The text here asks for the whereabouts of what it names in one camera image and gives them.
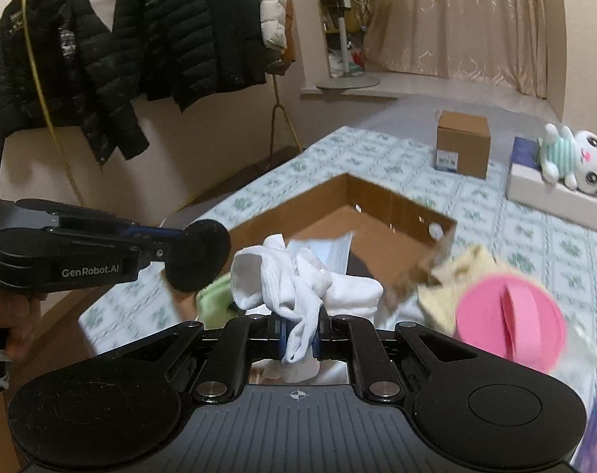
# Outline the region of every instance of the stuffed toy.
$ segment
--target stuffed toy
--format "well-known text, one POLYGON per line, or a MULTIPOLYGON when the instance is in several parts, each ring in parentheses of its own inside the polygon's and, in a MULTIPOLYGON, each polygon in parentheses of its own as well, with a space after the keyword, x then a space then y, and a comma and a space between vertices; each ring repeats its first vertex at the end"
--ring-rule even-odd
POLYGON ((543 179, 553 184, 562 179, 570 190, 596 194, 597 136, 586 131, 573 135, 565 125, 561 133, 554 124, 546 124, 545 131, 537 155, 543 179))

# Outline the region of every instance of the beige curtain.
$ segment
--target beige curtain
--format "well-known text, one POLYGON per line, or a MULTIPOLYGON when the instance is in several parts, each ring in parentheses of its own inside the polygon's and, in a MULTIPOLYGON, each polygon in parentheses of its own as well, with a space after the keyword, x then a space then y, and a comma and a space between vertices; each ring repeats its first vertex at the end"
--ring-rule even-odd
POLYGON ((379 0, 364 45, 388 71, 546 96, 543 0, 379 0))

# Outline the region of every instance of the patterned bedspread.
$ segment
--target patterned bedspread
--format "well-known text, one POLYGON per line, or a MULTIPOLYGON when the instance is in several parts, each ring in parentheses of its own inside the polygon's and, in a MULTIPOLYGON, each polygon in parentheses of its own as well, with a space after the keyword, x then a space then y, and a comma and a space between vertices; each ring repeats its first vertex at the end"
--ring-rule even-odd
MULTIPOLYGON (((433 168, 431 146, 344 127, 250 183, 203 218, 216 219, 230 229, 343 172, 456 219, 453 255, 482 243, 539 278, 590 349, 589 358, 577 353, 555 375, 591 405, 597 394, 597 233, 506 200, 504 165, 491 162, 486 181, 439 172, 433 168)), ((82 315, 80 325, 98 352, 177 321, 160 270, 158 264, 143 270, 139 281, 114 287, 82 315)))

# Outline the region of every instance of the yellow cloth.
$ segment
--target yellow cloth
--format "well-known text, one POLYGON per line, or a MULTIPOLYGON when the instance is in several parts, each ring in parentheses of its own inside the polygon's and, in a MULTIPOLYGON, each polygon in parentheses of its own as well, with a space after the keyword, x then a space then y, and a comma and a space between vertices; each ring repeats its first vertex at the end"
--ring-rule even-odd
POLYGON ((545 289, 537 279, 524 275, 508 263, 494 259, 483 245, 473 245, 450 262, 431 272, 441 286, 419 286, 419 303, 433 328, 453 336, 456 333, 456 308, 461 297, 476 282, 492 274, 512 274, 545 289))

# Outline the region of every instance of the black puffer jacket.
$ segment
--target black puffer jacket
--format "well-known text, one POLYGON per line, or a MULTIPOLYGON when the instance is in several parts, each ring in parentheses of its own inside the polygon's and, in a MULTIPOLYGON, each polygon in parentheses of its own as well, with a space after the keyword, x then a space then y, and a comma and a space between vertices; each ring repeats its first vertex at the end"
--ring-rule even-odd
MULTIPOLYGON (((99 164, 149 143, 129 101, 114 37, 89 0, 27 0, 27 22, 53 124, 79 125, 99 164)), ((0 20, 0 130, 41 128, 44 117, 26 54, 20 0, 0 20)))
POLYGON ((117 0, 112 31, 133 96, 171 94, 184 110, 266 82, 259 0, 117 0))
POLYGON ((263 43, 259 0, 206 0, 218 54, 219 90, 266 83, 268 49, 263 43))
POLYGON ((217 90, 211 16, 205 0, 117 0, 119 40, 130 95, 173 94, 181 110, 217 90))

